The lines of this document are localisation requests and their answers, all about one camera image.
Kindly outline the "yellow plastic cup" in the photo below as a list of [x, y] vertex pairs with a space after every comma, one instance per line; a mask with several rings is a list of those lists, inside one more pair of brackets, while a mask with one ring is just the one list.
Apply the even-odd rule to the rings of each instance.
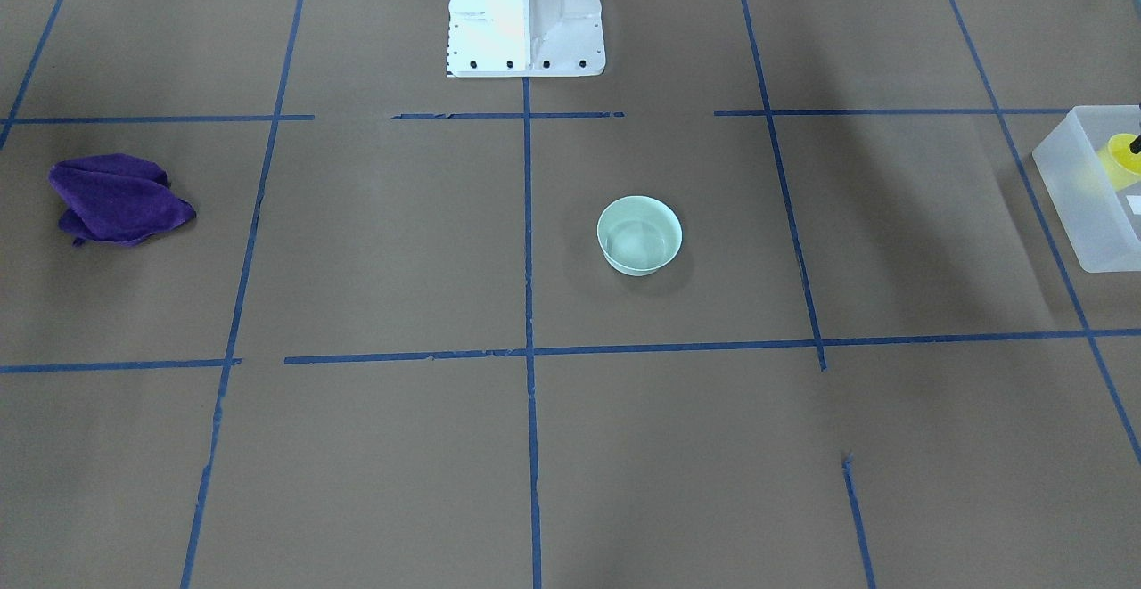
[[1109, 135], [1104, 142], [1081, 139], [1079, 178], [1077, 187], [1083, 196], [1117, 194], [1140, 180], [1140, 155], [1130, 154], [1128, 143], [1134, 134]]

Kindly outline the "translucent plastic storage box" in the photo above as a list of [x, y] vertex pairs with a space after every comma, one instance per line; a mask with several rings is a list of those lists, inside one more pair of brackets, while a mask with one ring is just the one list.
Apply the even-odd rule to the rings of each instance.
[[1138, 171], [1109, 162], [1108, 143], [1136, 142], [1138, 106], [1076, 106], [1031, 151], [1081, 268], [1136, 272]]

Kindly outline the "mint green bowl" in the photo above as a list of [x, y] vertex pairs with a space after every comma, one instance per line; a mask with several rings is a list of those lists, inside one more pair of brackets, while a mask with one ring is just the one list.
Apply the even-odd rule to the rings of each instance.
[[677, 213], [652, 196], [630, 195], [613, 200], [596, 219], [596, 242], [604, 260], [617, 273], [652, 275], [679, 255], [683, 229]]

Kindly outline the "purple microfiber cloth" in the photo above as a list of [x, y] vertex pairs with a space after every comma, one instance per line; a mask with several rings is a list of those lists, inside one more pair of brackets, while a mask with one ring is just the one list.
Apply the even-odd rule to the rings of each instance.
[[48, 183], [65, 204], [58, 227], [74, 245], [135, 247], [197, 216], [171, 189], [163, 167], [126, 153], [60, 161], [50, 168]]

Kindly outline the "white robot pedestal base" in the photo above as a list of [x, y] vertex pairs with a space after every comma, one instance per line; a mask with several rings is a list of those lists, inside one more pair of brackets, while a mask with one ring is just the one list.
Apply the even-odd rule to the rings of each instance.
[[577, 78], [607, 64], [602, 0], [448, 0], [446, 74]]

